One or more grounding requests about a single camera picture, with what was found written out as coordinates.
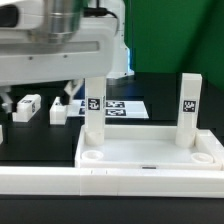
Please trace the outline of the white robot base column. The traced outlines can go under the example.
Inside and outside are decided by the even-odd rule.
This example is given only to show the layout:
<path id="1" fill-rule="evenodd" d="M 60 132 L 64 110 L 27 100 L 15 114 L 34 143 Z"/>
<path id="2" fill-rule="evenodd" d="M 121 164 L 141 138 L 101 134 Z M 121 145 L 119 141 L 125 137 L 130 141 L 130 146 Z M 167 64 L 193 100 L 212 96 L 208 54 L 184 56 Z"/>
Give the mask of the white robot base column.
<path id="1" fill-rule="evenodd" d="M 130 50 L 125 44 L 125 3 L 123 0 L 107 0 L 106 7 L 118 17 L 119 27 L 114 40 L 113 67 L 108 79 L 132 76 Z"/>

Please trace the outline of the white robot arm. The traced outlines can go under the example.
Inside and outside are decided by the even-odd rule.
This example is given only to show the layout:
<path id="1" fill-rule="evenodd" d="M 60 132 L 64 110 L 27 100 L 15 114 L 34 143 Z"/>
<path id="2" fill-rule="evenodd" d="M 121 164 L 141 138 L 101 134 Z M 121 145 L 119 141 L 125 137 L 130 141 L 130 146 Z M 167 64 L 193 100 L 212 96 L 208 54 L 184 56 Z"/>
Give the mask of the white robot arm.
<path id="1" fill-rule="evenodd" d="M 13 86 L 75 79 L 103 89 L 119 18 L 85 0 L 0 0 L 0 98 L 15 111 Z"/>

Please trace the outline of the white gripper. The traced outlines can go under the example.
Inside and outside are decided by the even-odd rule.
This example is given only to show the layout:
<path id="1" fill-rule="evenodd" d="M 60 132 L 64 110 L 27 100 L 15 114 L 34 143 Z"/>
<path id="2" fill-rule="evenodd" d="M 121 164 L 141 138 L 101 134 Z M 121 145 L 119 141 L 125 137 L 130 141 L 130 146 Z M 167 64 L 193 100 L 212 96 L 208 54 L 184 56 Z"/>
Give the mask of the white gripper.
<path id="1" fill-rule="evenodd" d="M 27 32 L 0 29 L 0 86 L 70 80 L 64 88 L 70 104 L 84 83 L 79 78 L 112 70 L 116 28 L 113 17 L 83 18 L 70 41 L 59 45 L 32 43 Z"/>

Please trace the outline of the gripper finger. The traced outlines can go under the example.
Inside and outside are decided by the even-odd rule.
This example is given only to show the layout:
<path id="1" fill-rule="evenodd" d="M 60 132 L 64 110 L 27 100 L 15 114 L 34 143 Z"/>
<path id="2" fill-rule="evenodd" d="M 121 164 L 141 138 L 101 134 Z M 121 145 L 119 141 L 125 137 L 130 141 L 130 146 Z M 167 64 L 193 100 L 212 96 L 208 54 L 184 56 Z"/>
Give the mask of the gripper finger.
<path id="1" fill-rule="evenodd" d="M 14 102 L 9 95 L 10 91 L 10 86 L 0 86 L 0 98 L 3 100 L 2 108 L 6 113 L 12 113 L 14 111 Z"/>

